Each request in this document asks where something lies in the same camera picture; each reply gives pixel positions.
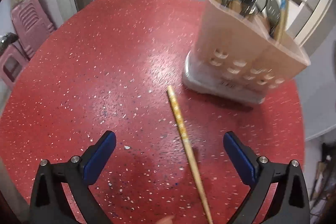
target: red countertop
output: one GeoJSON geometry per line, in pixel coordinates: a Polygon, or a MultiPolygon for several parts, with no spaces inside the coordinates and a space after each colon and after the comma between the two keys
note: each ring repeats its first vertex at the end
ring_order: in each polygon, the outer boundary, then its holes
{"type": "Polygon", "coordinates": [[[249,189],[224,152],[226,131],[271,161],[302,164],[302,114],[293,81],[253,109],[183,87],[184,60],[203,7],[195,0],[96,0],[46,40],[0,120],[0,156],[26,200],[41,159],[67,161],[112,130],[117,147],[90,189],[115,224],[153,223],[165,215],[175,215],[174,224],[206,223],[168,85],[175,87],[214,223],[226,223],[249,189]]]}

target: pink plastic stool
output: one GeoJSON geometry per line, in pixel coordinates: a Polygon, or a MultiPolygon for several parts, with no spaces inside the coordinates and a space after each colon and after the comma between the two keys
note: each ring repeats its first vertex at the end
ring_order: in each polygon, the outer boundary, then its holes
{"type": "Polygon", "coordinates": [[[24,0],[11,11],[21,45],[29,58],[55,30],[38,0],[24,0]]]}
{"type": "Polygon", "coordinates": [[[11,90],[13,90],[14,84],[16,83],[16,80],[18,79],[19,75],[14,79],[14,81],[11,80],[11,78],[10,78],[11,75],[7,75],[6,69],[5,69],[5,64],[10,57],[14,58],[21,65],[22,69],[21,69],[20,73],[23,71],[23,69],[28,64],[28,60],[26,60],[22,56],[22,54],[17,50],[17,48],[14,47],[13,45],[9,45],[7,47],[7,49],[4,51],[4,53],[0,56],[0,66],[1,66],[0,77],[5,82],[5,84],[11,90]]]}

